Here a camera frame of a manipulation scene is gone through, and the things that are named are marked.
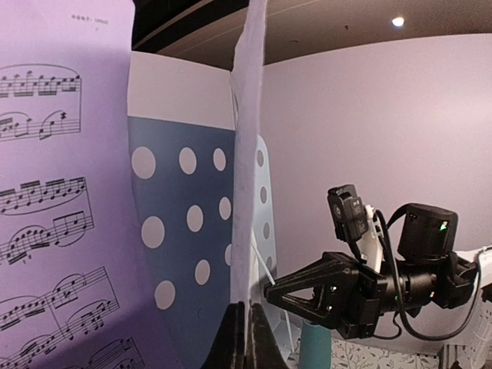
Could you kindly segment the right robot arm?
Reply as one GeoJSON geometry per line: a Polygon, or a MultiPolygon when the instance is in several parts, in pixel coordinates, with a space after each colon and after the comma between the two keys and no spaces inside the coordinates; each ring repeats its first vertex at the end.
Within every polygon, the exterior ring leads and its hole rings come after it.
{"type": "Polygon", "coordinates": [[[351,255],[325,252],[321,259],[264,286],[267,302],[345,339],[374,337],[380,316],[393,311],[403,329],[422,341],[445,341],[464,330],[428,336],[408,320],[433,302],[453,309],[476,302],[487,283],[479,259],[453,250],[457,214],[423,204],[405,204],[390,220],[359,199],[331,205],[337,238],[351,255]]]}

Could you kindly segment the purple sheet music page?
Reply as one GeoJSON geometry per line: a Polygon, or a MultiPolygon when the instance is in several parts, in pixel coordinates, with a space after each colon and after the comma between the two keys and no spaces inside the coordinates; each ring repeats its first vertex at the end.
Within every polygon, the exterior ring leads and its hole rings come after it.
{"type": "Polygon", "coordinates": [[[130,1],[1,3],[1,366],[177,368],[131,189],[130,1]]]}

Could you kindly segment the teal cup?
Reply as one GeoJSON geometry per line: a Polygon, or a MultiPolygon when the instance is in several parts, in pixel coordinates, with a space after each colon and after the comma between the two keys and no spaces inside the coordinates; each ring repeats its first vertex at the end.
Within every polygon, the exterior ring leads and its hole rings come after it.
{"type": "Polygon", "coordinates": [[[300,369],[331,369],[331,331],[303,320],[299,348],[300,369]]]}

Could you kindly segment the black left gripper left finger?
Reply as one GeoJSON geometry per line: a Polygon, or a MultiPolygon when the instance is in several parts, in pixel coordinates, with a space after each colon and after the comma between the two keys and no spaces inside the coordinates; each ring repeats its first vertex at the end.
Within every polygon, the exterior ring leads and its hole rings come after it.
{"type": "Polygon", "coordinates": [[[242,369],[245,350],[244,303],[229,304],[201,369],[242,369]]]}

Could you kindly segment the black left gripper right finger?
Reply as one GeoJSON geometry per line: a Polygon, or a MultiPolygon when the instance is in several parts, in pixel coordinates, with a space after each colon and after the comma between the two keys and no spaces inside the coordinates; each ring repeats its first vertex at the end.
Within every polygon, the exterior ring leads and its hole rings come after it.
{"type": "Polygon", "coordinates": [[[262,305],[252,304],[248,318],[245,367],[247,369],[288,369],[262,305]]]}

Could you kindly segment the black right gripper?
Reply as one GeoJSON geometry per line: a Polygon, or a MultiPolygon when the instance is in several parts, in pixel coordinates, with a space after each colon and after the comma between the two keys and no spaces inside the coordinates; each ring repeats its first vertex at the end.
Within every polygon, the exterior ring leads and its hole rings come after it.
{"type": "Polygon", "coordinates": [[[353,257],[324,252],[322,258],[264,286],[266,301],[330,330],[344,339],[373,337],[388,279],[358,268],[353,257]]]}

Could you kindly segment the white sheet music page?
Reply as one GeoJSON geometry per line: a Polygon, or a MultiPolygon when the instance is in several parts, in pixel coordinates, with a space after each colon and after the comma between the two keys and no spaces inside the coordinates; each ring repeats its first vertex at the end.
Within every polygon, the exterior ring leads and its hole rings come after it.
{"type": "Polygon", "coordinates": [[[235,107],[233,224],[230,300],[247,302],[249,294],[254,178],[264,66],[266,1],[250,1],[235,46],[231,90],[235,107]]]}

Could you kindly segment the light blue music stand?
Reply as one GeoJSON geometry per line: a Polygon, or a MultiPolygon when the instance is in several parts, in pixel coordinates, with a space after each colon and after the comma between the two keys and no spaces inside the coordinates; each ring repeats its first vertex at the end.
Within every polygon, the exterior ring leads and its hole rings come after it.
{"type": "Polygon", "coordinates": [[[230,301],[231,129],[131,117],[133,187],[157,311],[180,368],[199,368],[230,301]]]}

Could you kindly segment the floral patterned table mat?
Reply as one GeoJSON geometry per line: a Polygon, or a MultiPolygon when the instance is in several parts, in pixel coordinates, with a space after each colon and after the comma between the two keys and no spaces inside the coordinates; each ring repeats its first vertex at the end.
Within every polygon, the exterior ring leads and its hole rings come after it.
{"type": "Polygon", "coordinates": [[[333,339],[331,368],[448,368],[465,351],[464,345],[449,345],[437,355],[405,354],[333,339]]]}

